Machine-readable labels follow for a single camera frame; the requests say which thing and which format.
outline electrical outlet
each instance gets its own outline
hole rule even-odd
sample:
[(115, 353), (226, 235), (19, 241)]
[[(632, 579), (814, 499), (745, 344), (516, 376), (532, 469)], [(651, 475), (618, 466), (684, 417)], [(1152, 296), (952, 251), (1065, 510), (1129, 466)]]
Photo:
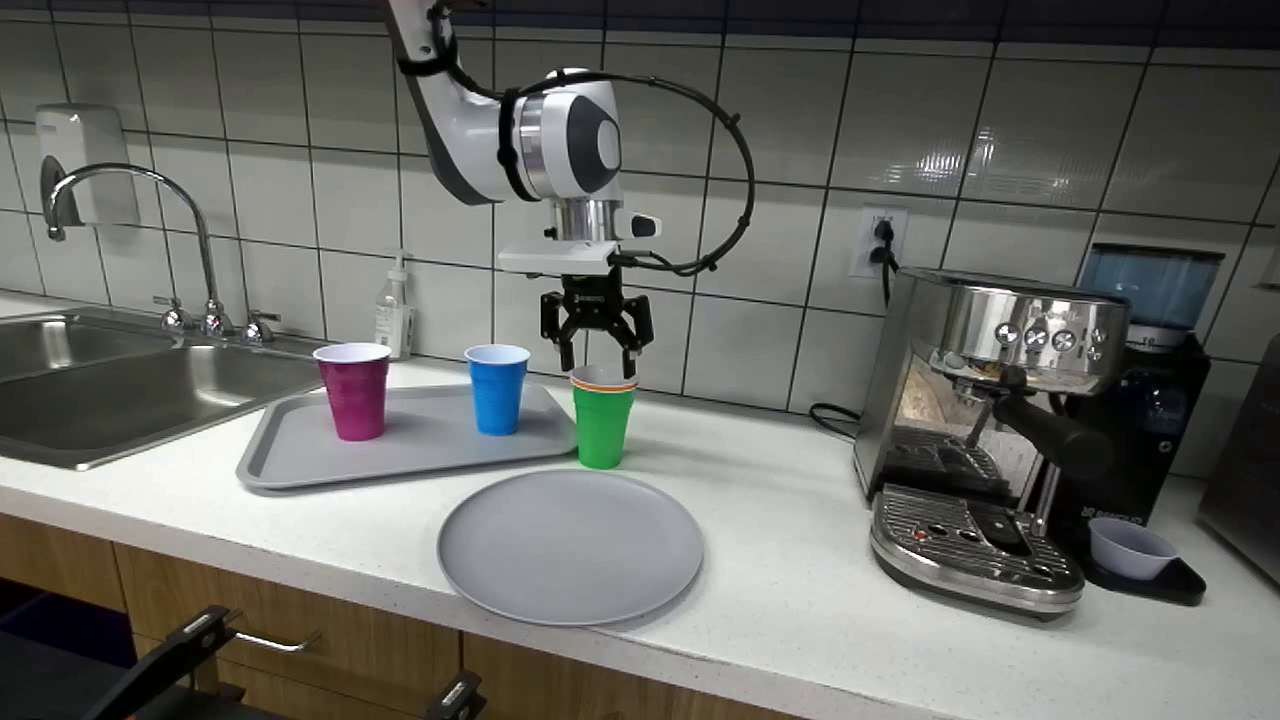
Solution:
[(847, 264), (845, 273), (850, 280), (880, 280), (880, 264), (872, 264), (872, 251), (880, 250), (875, 223), (890, 223), (890, 251), (903, 257), (907, 241), (907, 213), (898, 210), (861, 210), (850, 223)]

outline wooden cabinet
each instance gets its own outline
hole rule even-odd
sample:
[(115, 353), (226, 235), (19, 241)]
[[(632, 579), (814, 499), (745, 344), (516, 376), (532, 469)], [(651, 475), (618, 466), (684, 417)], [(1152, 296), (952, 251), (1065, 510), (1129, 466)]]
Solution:
[(0, 517), (0, 578), (122, 613), (113, 544)]
[(465, 667), (481, 678), (482, 720), (780, 720), (764, 707), (481, 638), (465, 638)]
[(209, 603), (232, 608), (242, 631), (304, 644), (281, 654), (232, 640), (217, 655), (218, 681), (281, 716), (419, 716), (457, 678), (458, 631), (446, 629), (134, 550), (121, 550), (115, 566), (140, 654)]

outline gray plate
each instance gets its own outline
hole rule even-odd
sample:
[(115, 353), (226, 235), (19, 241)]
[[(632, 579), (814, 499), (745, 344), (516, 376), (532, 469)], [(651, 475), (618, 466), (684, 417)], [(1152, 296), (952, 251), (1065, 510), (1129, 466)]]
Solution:
[(386, 431), (347, 445), (333, 431), (322, 398), (271, 406), (241, 461), (241, 486), (255, 492), (361, 486), (488, 466), (553, 461), (575, 449), (573, 420), (545, 390), (524, 390), (520, 431), (481, 436), (470, 390), (386, 391)]
[(452, 590), (524, 626), (649, 620), (705, 568), (694, 522), (618, 472), (532, 472), (467, 498), (439, 529)]

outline white countertop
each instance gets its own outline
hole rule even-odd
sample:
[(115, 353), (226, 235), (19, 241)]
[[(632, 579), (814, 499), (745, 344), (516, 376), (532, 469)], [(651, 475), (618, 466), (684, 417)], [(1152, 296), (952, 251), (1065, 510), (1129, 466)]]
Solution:
[[(390, 383), (457, 381), (390, 368)], [(625, 472), (699, 522), (706, 566), (638, 629), (565, 631), (457, 599), (436, 566), (446, 513), (524, 469), (251, 498), (234, 466), (255, 420), (93, 472), (0, 461), (0, 513), (790, 716), (1245, 720), (1280, 707), (1280, 596), (1191, 523), (1191, 488), (1165, 492), (1152, 523), (1207, 579), (1201, 608), (1086, 590), (1073, 615), (1032, 626), (889, 579), (868, 551), (847, 441), (790, 417), (638, 398)]]

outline sink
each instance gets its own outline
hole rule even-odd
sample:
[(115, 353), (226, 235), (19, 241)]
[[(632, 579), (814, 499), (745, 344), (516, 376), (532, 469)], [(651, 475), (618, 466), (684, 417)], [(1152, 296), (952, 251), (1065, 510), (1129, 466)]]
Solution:
[(0, 320), (0, 381), (164, 353), (167, 344), (164, 329), (108, 312), (14, 318)]
[(218, 344), (67, 364), (0, 381), (0, 455), (93, 469), (315, 383), (312, 360)]

